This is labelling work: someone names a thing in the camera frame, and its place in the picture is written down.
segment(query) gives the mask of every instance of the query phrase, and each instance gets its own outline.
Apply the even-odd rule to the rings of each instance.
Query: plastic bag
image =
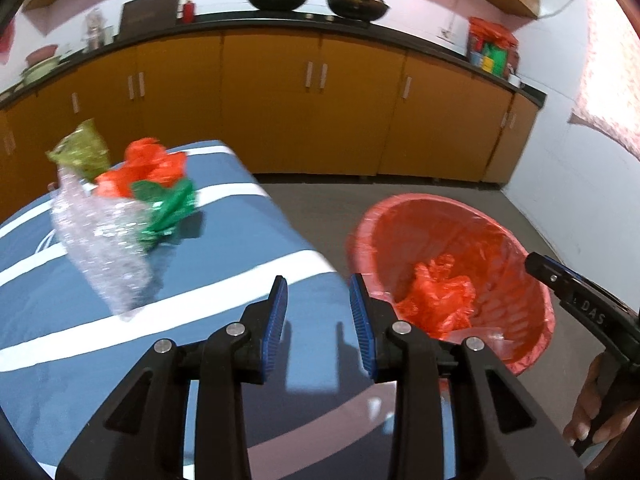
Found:
[[[498,327],[473,326],[463,330],[454,330],[447,334],[444,341],[460,344],[467,337],[479,337],[502,361],[513,359],[515,342],[504,338],[502,330]]]
[[[167,153],[157,139],[146,137],[132,142],[125,150],[124,164],[100,175],[95,193],[103,197],[132,198],[130,186],[148,180],[171,187],[185,177],[187,154]]]
[[[95,129],[93,119],[80,123],[52,152],[47,152],[47,156],[57,165],[70,168],[91,182],[111,167],[109,149]]]
[[[505,50],[518,46],[518,40],[508,28],[482,18],[469,18],[469,35],[489,41]]]
[[[196,190],[188,178],[179,180],[171,189],[148,180],[135,182],[130,187],[137,200],[152,208],[150,223],[138,238],[146,251],[161,238],[174,234],[178,223],[196,209]]]
[[[417,264],[409,295],[396,304],[398,316],[437,339],[471,327],[476,290],[468,276],[449,277],[455,263],[451,254],[441,254],[428,266]]]
[[[60,190],[51,206],[56,236],[71,262],[113,314],[140,306],[152,279],[138,235],[150,208],[138,200],[89,196],[80,178],[59,167]]]

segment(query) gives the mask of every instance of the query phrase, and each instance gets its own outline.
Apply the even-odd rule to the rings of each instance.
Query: human hand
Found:
[[[584,381],[584,386],[575,403],[571,421],[562,432],[562,437],[572,446],[576,440],[584,440],[589,435],[591,421],[600,412],[602,399],[596,387],[596,380],[600,375],[602,354],[598,355],[591,365]],[[640,407],[640,400],[623,403],[616,413],[605,422],[593,435],[593,443],[600,444],[609,441],[599,455],[591,462],[588,469],[594,469],[611,453],[620,436],[626,431],[636,411]]]

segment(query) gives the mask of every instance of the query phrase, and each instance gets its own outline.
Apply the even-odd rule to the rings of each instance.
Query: red bowl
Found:
[[[34,50],[26,57],[28,67],[31,68],[33,65],[38,64],[45,59],[54,57],[57,49],[57,45],[47,45],[39,48],[38,50]]]
[[[469,276],[478,294],[472,325],[500,327],[515,343],[505,364],[516,375],[551,342],[556,325],[551,298],[548,288],[526,273],[527,251],[510,231],[463,203],[429,194],[383,200],[364,215],[347,252],[369,294],[391,304],[408,294],[417,262],[452,254],[451,275]]]

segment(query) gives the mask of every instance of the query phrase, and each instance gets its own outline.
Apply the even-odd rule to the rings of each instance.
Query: green plastic bag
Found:
[[[178,223],[196,211],[196,190],[189,178],[182,178],[171,188],[139,180],[130,185],[133,197],[152,207],[151,221],[139,236],[145,251],[161,238],[175,233]]]
[[[51,162],[69,168],[79,176],[93,182],[111,167],[109,149],[89,119],[62,139],[52,152],[47,152]]]

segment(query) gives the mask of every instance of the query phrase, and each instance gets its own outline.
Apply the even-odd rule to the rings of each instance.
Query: floral curtain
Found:
[[[587,0],[589,44],[574,115],[640,160],[640,38],[616,0]]]

